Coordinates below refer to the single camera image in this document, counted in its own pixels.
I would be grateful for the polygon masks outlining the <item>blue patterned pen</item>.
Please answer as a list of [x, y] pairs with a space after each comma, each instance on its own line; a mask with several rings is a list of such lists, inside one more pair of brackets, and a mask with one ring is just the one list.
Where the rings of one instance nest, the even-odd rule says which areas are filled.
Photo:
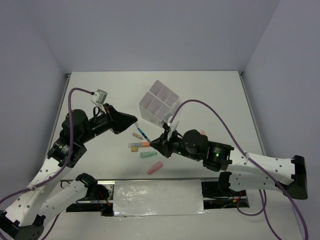
[[137, 128], [137, 130], [139, 131], [139, 133], [143, 136], [143, 138], [148, 142], [150, 143], [151, 140], [147, 137], [147, 135], [141, 130], [140, 127]]

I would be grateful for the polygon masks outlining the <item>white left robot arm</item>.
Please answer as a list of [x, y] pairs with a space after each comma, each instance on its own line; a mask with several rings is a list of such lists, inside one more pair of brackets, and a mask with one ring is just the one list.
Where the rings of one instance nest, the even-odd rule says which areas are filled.
[[108, 190], [87, 173], [78, 175], [56, 195], [51, 196], [51, 193], [83, 157], [87, 151], [86, 142], [108, 130], [120, 134], [137, 120], [107, 103], [92, 118], [81, 109], [70, 111], [62, 123], [59, 138], [47, 153], [37, 175], [27, 188], [16, 193], [16, 201], [0, 212], [0, 229], [14, 240], [37, 240], [48, 222], [73, 202], [97, 196], [106, 199]]

